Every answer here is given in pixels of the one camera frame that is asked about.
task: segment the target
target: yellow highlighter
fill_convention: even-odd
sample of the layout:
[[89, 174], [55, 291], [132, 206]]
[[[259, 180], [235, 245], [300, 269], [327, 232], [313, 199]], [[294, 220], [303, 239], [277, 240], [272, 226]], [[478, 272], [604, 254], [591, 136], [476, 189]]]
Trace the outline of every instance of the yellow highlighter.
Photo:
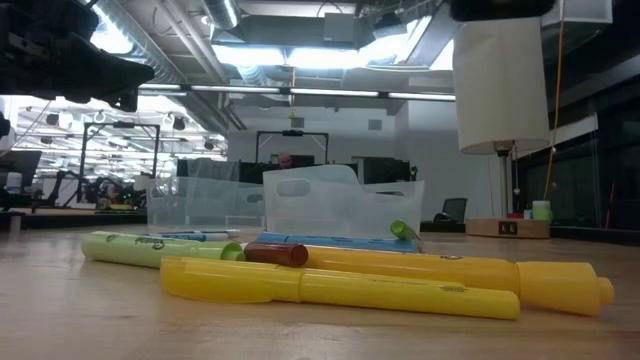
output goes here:
[[595, 316], [613, 302], [613, 286], [588, 263], [518, 262], [307, 246], [307, 268], [454, 281], [509, 290], [523, 305]]
[[186, 257], [164, 257], [160, 272], [165, 291], [202, 301], [310, 302], [509, 320], [520, 315], [511, 291], [453, 282]]

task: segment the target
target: transparent storage box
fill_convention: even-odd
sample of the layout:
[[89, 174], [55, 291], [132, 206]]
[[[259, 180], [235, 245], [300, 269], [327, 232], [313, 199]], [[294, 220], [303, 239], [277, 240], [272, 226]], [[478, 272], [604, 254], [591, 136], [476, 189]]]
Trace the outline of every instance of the transparent storage box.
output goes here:
[[264, 173], [267, 231], [393, 238], [394, 220], [420, 229], [424, 182], [361, 185], [342, 165]]
[[207, 230], [264, 227], [262, 185], [190, 177], [155, 180], [147, 191], [149, 227]]

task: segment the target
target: person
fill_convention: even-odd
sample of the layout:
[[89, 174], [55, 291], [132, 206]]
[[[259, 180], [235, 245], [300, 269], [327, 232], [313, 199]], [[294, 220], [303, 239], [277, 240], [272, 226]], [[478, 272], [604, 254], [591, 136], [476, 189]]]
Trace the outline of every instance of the person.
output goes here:
[[278, 154], [278, 166], [281, 170], [291, 169], [293, 167], [293, 159], [288, 152], [281, 152]]

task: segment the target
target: table surface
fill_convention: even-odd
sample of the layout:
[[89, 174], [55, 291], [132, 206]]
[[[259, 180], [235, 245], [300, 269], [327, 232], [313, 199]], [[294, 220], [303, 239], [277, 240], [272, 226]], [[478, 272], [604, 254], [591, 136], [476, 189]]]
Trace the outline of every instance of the table surface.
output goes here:
[[616, 287], [615, 304], [598, 318], [524, 309], [520, 320], [505, 321], [317, 304], [186, 300], [162, 291], [156, 269], [85, 261], [80, 243], [92, 230], [23, 231], [17, 239], [0, 233], [0, 358], [640, 357], [640, 248], [423, 234], [424, 250], [431, 254], [588, 261]]

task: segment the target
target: lamp shade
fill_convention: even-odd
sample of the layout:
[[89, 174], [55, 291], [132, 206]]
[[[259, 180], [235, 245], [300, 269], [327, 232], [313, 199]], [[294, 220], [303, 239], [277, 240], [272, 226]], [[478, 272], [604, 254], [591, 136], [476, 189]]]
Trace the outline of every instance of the lamp shade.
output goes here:
[[467, 154], [549, 143], [540, 19], [480, 21], [456, 34], [453, 54], [458, 140]]

